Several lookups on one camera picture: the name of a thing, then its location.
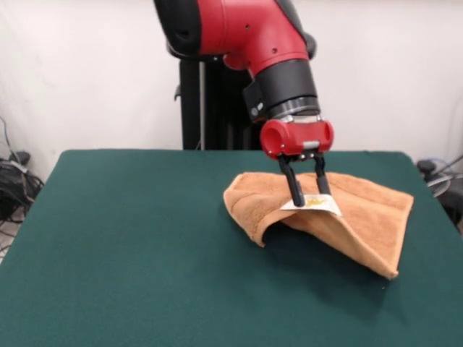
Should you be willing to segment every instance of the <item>white background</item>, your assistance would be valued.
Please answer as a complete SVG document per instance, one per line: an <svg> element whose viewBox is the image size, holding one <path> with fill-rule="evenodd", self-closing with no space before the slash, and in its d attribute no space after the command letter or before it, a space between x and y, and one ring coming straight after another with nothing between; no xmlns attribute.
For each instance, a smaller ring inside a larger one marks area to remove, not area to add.
<svg viewBox="0 0 463 347"><path fill-rule="evenodd" d="M335 150L463 151L463 1L295 4ZM0 1L0 114L44 179L66 149L180 149L178 82L151 0Z"/></svg>

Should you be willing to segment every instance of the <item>folded towel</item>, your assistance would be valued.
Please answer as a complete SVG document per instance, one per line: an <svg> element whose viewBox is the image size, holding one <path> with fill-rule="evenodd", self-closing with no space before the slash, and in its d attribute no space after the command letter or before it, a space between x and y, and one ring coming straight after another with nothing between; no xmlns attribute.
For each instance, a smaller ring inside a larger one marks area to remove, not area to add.
<svg viewBox="0 0 463 347"><path fill-rule="evenodd" d="M224 192L231 217L264 247L267 227L281 221L312 234L385 278L398 272L413 196L366 179L327 173L331 195L342 216L322 210L282 210L290 201L286 178L274 173L243 173ZM304 194L317 194L315 174L297 175Z"/></svg>

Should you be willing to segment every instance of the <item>white paper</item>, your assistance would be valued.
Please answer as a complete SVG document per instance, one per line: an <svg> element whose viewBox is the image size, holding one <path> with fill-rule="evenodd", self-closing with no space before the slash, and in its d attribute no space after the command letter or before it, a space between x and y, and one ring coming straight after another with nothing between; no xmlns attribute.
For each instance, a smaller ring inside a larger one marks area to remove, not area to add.
<svg viewBox="0 0 463 347"><path fill-rule="evenodd" d="M284 204L282 210L322 210L342 216L339 206L334 198L329 194L306 194L304 195L305 205L302 207L294 206L292 200Z"/></svg>

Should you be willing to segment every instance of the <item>black stand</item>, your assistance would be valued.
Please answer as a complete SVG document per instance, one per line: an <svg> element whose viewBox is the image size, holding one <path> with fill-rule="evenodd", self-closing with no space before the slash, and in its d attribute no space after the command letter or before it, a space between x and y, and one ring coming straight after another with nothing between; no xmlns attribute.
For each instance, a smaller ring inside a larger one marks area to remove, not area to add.
<svg viewBox="0 0 463 347"><path fill-rule="evenodd" d="M200 87L201 64L204 88ZM220 60L200 63L182 59L179 67L184 150L261 150L262 126L252 124L242 96L251 83L249 74L231 70Z"/></svg>

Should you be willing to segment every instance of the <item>green tablecloth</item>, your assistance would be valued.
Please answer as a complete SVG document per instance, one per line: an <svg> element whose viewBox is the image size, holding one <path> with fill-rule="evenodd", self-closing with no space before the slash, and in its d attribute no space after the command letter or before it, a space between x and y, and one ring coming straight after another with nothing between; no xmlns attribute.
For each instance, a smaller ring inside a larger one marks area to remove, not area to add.
<svg viewBox="0 0 463 347"><path fill-rule="evenodd" d="M463 244L410 159L327 162L415 196L395 281L280 225L251 243L222 193L277 172L260 152L71 151L0 266L0 345L463 346Z"/></svg>

